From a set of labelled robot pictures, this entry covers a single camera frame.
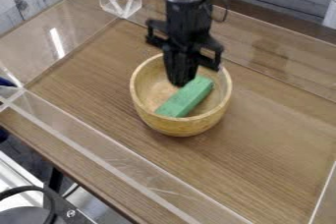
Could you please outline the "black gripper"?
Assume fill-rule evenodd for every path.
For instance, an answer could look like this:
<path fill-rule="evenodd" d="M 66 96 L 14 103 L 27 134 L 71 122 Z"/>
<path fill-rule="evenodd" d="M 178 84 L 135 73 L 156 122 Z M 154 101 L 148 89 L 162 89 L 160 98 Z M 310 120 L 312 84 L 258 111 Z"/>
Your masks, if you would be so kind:
<path fill-rule="evenodd" d="M 216 71 L 223 52 L 211 36 L 211 0 L 166 0 L 166 20 L 148 19 L 147 42 L 164 52 L 167 77 L 183 86 L 196 76 L 199 66 Z"/>

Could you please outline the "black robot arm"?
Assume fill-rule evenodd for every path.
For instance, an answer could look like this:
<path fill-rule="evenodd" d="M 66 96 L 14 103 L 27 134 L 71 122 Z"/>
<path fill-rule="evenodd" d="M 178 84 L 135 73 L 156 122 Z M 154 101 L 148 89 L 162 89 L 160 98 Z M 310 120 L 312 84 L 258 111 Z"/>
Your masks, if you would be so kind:
<path fill-rule="evenodd" d="M 146 40 L 163 50 L 167 78 L 184 86 L 199 66 L 219 70 L 223 45 L 211 36 L 211 0 L 166 0 L 166 20 L 146 21 Z"/>

